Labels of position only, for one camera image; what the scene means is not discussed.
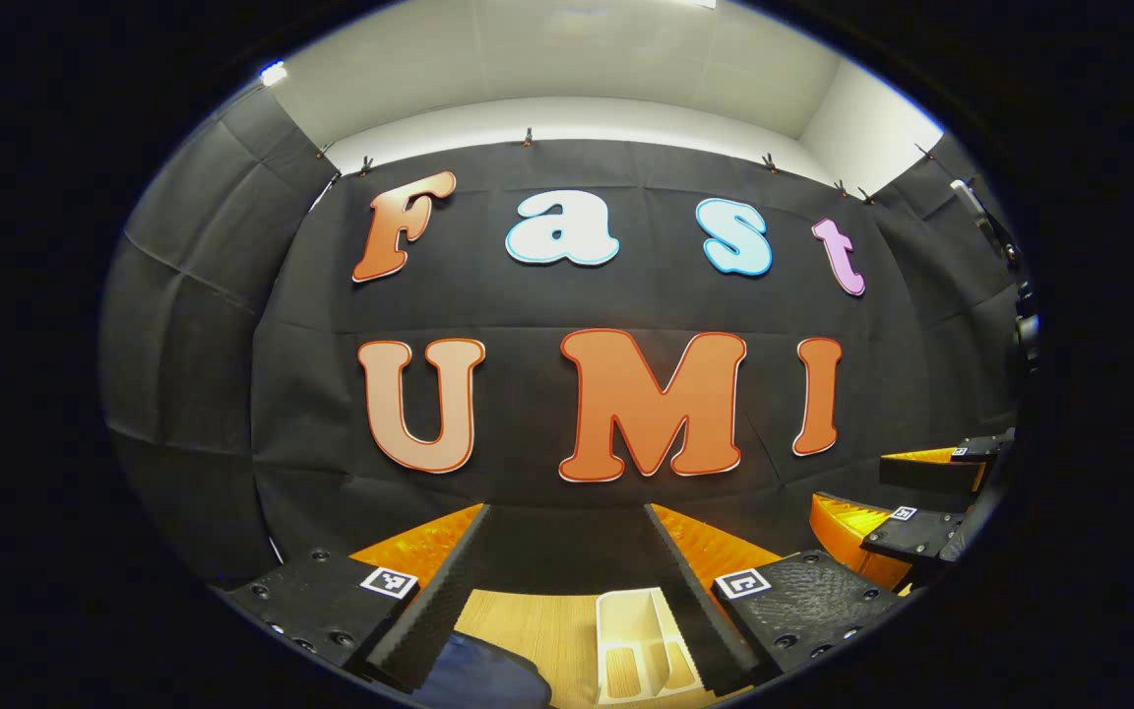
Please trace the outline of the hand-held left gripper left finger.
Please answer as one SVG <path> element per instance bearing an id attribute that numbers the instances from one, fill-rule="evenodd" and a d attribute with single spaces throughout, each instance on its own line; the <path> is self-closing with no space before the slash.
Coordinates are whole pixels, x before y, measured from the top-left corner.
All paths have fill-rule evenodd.
<path id="1" fill-rule="evenodd" d="M 221 596 L 312 660 L 413 692 L 467 605 L 465 566 L 489 515 L 486 504 L 474 504 L 415 527 L 426 542 L 398 535 L 364 560 L 313 548 Z"/>

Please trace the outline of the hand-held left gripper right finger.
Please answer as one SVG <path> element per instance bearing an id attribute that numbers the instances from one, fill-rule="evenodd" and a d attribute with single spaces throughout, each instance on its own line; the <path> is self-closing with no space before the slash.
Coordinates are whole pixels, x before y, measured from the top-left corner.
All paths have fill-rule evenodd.
<path id="1" fill-rule="evenodd" d="M 702 580 L 689 562 L 688 522 L 657 504 L 644 510 L 667 562 L 659 586 L 708 691 L 758 687 L 797 673 L 890 619 L 905 602 L 823 550 L 739 562 Z"/>

